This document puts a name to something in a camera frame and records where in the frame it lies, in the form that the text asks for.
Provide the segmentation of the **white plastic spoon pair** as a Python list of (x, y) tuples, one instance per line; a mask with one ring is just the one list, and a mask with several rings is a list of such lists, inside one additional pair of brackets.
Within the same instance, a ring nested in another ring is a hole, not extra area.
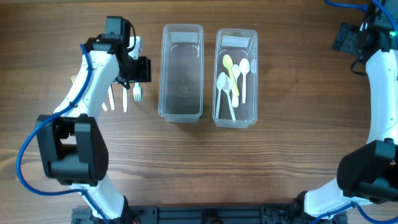
[(234, 109), (232, 106), (232, 100), (231, 100), (231, 96), (230, 96), (230, 92), (231, 92), (231, 80), (229, 79), (229, 77), (227, 77), (226, 75), (225, 77), (225, 83), (224, 86), (222, 88), (222, 90), (226, 93), (227, 95), (227, 100), (228, 100), (228, 105), (229, 105), (229, 111), (231, 114), (231, 119), (233, 121), (236, 121), (236, 117), (235, 117), (235, 113), (234, 113)]
[(250, 72), (250, 62), (247, 58), (243, 58), (239, 63), (240, 71), (243, 75), (243, 84), (242, 84), (242, 103), (246, 103), (246, 92), (247, 92), (247, 85), (246, 85), (246, 76)]

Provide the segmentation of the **yellow plastic spoon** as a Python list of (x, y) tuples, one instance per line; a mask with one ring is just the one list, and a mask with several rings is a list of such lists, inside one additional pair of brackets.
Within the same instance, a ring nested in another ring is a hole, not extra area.
[(229, 79), (231, 80), (231, 90), (232, 90), (233, 96), (238, 97), (239, 90), (238, 90), (238, 86), (237, 86), (237, 83), (236, 83), (236, 80), (235, 80), (235, 77), (234, 77), (233, 71), (232, 71), (233, 65), (234, 65), (234, 63), (233, 63), (232, 58), (228, 54), (225, 54), (223, 56), (223, 66), (227, 69), (227, 71), (229, 73)]

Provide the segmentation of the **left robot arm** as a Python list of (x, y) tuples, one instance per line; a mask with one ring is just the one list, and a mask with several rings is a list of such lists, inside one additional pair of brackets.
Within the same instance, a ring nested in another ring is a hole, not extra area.
[(68, 95), (51, 115), (37, 118), (45, 175), (79, 193), (98, 223), (137, 223), (127, 199), (107, 175), (109, 153), (97, 124), (112, 83), (129, 89), (151, 82), (150, 59), (141, 56), (141, 38), (121, 16), (108, 16), (105, 31), (82, 45), (82, 63)]

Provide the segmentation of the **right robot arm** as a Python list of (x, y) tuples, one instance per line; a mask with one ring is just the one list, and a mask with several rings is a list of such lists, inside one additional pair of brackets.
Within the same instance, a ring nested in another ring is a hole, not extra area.
[(363, 147), (342, 158), (333, 180), (300, 193), (290, 203), (288, 214), (291, 220), (318, 223), (355, 208), (375, 223), (362, 207), (397, 201), (397, 1), (327, 3), (365, 13), (363, 23), (355, 28), (353, 48), (355, 63), (365, 66), (362, 75), (369, 80), (369, 136)]

